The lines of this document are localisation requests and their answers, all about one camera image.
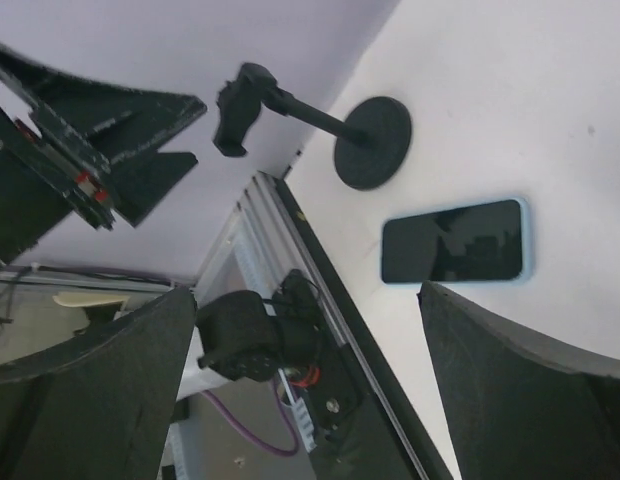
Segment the black round phone stand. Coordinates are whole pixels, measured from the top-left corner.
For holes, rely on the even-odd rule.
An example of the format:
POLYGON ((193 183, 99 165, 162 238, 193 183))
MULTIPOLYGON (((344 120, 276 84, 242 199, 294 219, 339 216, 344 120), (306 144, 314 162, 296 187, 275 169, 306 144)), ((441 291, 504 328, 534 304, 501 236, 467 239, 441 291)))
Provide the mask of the black round phone stand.
POLYGON ((387 96, 371 97, 339 120, 281 89, 264 66, 246 62, 219 91, 219 124, 213 143, 222 155, 247 155, 245 137, 263 108, 292 117, 336 138, 334 168, 340 180, 359 191, 374 190, 400 169, 410 148, 413 125, 406 106, 387 96))

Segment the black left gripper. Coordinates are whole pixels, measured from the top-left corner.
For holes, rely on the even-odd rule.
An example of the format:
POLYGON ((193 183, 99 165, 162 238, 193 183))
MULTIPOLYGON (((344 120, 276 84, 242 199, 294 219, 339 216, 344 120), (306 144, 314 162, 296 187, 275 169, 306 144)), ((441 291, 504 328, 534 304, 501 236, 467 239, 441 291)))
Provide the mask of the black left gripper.
POLYGON ((207 112, 194 95, 71 74, 1 41, 0 82, 29 106, 32 121, 12 119, 0 106, 0 265, 71 212, 109 229, 115 206, 137 227, 198 164, 191 152, 135 157, 114 169, 106 157, 168 143, 207 112))

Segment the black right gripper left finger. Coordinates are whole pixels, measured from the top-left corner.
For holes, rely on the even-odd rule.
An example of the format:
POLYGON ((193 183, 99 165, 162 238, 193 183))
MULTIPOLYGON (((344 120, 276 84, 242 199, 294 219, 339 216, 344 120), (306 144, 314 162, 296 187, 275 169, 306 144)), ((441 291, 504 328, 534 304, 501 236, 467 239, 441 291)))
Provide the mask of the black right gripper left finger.
POLYGON ((0 365, 0 479, 154 479, 196 319, 176 288, 0 365))

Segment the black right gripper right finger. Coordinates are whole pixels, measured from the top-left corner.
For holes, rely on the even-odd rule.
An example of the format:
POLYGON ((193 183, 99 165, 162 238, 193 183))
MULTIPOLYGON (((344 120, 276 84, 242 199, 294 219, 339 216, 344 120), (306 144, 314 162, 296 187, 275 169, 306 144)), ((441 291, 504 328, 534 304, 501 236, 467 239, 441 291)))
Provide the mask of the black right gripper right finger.
POLYGON ((426 282, 422 324, 465 479, 620 479, 620 360, 426 282))

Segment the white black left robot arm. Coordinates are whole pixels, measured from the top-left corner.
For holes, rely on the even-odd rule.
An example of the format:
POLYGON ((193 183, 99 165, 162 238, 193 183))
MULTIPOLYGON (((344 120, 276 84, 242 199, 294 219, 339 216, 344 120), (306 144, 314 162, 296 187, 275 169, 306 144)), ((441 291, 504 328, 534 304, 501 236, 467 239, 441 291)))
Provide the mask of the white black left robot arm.
MULTIPOLYGON (((69 214, 95 229, 117 218, 142 223, 196 166, 166 143, 200 119, 191 94, 145 90, 73 75, 0 42, 0 81, 30 109, 13 119, 0 106, 0 271, 69 214)), ((240 291, 198 315, 185 376, 264 382, 312 364, 313 329, 270 315, 258 294, 240 291)))

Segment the blue case smartphone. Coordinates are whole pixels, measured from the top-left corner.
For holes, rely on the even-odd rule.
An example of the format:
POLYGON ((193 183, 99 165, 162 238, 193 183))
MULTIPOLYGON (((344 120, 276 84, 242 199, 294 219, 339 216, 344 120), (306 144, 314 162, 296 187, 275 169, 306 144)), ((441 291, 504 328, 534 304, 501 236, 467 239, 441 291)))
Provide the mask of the blue case smartphone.
POLYGON ((521 198, 393 218, 381 230, 388 285, 523 281, 533 266, 532 218, 521 198))

